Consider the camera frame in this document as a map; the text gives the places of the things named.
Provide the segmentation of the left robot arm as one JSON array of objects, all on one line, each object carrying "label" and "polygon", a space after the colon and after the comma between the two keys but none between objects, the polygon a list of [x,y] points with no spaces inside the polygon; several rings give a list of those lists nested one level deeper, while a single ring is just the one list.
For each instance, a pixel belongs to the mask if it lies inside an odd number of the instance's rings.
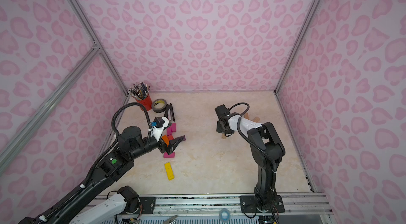
[{"label": "left robot arm", "polygon": [[39,214],[35,218],[25,217],[21,224],[68,224],[105,189],[117,182],[134,167],[134,160],[158,149],[161,153],[172,154],[176,147],[186,140],[180,136],[165,142],[142,137],[141,129],[136,126],[126,128],[113,144],[111,152],[100,157],[89,170],[84,181],[68,193],[63,199]]}]

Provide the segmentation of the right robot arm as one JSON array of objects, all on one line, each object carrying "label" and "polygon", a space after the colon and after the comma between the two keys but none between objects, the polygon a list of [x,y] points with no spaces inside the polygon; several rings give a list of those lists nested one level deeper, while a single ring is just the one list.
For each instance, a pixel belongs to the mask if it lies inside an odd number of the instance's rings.
[{"label": "right robot arm", "polygon": [[244,118],[249,107],[249,104],[239,102],[231,108],[225,105],[215,108],[216,131],[225,136],[238,133],[249,143],[258,166],[254,195],[241,197],[242,212],[285,212],[282,197],[276,191],[277,169],[285,156],[285,148],[272,123],[261,124]]}]

